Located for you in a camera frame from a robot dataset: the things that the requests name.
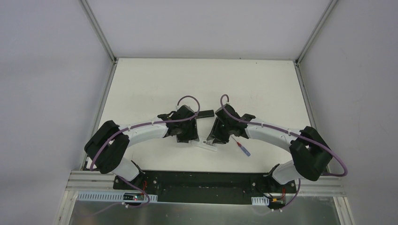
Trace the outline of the white remote control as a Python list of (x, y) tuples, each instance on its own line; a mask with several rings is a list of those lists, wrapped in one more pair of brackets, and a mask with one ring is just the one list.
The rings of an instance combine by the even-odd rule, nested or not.
[(192, 146), (195, 146), (198, 148), (202, 148), (202, 149), (213, 151), (213, 152), (217, 151), (216, 144), (212, 143), (212, 141), (208, 141), (206, 138), (201, 137), (201, 136), (199, 136), (198, 139), (189, 141), (189, 143)]

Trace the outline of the blue red screwdriver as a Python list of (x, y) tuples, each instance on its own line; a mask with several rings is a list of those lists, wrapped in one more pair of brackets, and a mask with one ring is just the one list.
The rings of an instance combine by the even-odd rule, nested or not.
[(234, 136), (231, 136), (231, 138), (236, 142), (237, 146), (244, 152), (247, 157), (251, 156), (250, 152)]

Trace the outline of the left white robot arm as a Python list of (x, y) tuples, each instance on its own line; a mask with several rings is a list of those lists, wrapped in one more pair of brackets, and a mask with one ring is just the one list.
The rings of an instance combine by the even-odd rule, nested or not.
[(169, 136), (176, 136), (180, 143), (198, 140), (197, 115), (183, 105), (141, 124), (122, 126), (108, 120), (85, 144), (84, 151), (101, 174), (113, 173), (124, 178), (131, 189), (139, 189), (143, 184), (143, 171), (124, 157), (126, 150), (137, 143)]

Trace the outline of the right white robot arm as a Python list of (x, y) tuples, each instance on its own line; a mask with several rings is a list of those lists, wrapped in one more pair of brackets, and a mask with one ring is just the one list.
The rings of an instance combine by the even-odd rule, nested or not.
[(265, 124), (251, 114), (239, 116), (230, 105), (219, 108), (215, 115), (208, 141), (227, 144), (233, 135), (264, 141), (291, 154), (291, 161), (275, 165), (268, 173), (266, 185), (272, 192), (278, 192), (286, 183), (301, 178), (317, 181), (333, 158), (325, 150), (327, 144), (313, 127), (288, 130)]

